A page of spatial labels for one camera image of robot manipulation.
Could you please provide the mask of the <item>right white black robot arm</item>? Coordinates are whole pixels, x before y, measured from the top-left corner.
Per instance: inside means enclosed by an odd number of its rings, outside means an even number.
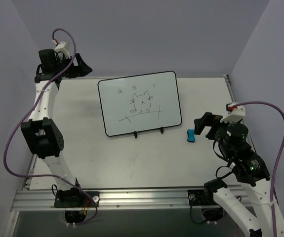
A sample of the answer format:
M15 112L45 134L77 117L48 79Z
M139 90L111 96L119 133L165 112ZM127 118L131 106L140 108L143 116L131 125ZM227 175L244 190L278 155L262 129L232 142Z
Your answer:
M247 237L284 237L284 218L275 197L270 196L271 181L264 160L246 141L248 128L237 122L223 122L222 116L206 112L194 120L194 134L206 135L220 150L220 158L246 192L254 213L251 213L230 191L223 178L204 184L203 198L218 204Z

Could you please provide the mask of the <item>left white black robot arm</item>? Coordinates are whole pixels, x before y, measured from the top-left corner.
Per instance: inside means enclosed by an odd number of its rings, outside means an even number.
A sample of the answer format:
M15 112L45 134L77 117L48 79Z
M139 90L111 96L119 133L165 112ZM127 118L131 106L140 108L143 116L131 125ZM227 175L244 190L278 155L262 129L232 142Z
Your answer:
M64 138L52 119L55 97L63 78L84 77L92 72L81 58L75 54L77 64L62 50L44 49L39 51L41 64L35 76L36 107L26 122L20 126L22 134L32 154L37 155L49 168L56 185L55 196L66 200L72 207L83 202L77 178L71 173L63 157Z

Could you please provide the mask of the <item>blue bone-shaped eraser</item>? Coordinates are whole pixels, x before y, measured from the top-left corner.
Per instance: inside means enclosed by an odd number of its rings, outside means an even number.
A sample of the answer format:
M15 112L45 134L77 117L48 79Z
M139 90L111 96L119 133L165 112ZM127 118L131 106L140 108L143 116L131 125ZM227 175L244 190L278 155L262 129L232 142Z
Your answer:
M194 143L196 141L195 133L193 129L187 130L187 142Z

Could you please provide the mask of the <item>white whiteboard black frame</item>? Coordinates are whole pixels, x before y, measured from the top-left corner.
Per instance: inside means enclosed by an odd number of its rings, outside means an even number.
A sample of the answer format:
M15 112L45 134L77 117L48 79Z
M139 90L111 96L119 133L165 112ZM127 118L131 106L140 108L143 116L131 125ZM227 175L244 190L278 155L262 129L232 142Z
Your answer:
M174 71L104 79L97 87L108 137L182 124Z

